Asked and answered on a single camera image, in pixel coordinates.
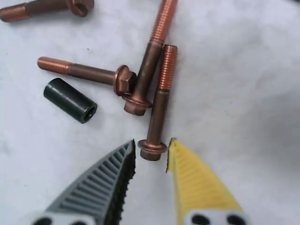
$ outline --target bolt thread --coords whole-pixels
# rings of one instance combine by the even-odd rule
[[[0,9],[0,19],[3,22],[25,20],[29,16],[25,9],[26,3]]]
[[[158,88],[170,90],[175,72],[178,48],[173,45],[165,45]]]
[[[152,31],[151,40],[165,42],[176,11],[177,2],[178,0],[162,0]]]
[[[67,75],[71,69],[72,63],[48,57],[41,57],[38,59],[37,65],[43,70]]]

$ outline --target gray plastic jaw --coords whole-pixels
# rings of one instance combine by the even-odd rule
[[[186,216],[184,225],[251,225],[248,217],[234,210],[192,210]]]
[[[46,211],[91,216],[96,225],[119,224],[127,185],[134,173],[135,142],[132,140],[95,163]]]

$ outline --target ridged grip pattern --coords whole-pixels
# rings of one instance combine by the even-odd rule
[[[117,225],[134,173],[135,143],[130,141],[94,164],[47,211],[82,213],[93,216],[97,225]]]

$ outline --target cylindrical spacer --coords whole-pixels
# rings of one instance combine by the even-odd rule
[[[47,84],[44,97],[82,124],[89,121],[97,110],[95,102],[60,78]]]

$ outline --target white surface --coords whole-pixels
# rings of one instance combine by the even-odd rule
[[[45,209],[106,153],[146,137],[150,111],[124,112],[109,86],[65,77],[99,106],[85,125],[66,115],[43,97],[58,76],[36,60],[138,72],[159,2],[98,0],[84,19],[60,12],[0,23],[1,224]],[[165,142],[175,136],[208,162],[254,225],[299,224],[300,5],[179,0],[167,43],[180,53]],[[122,224],[175,224],[165,162],[138,156]]]

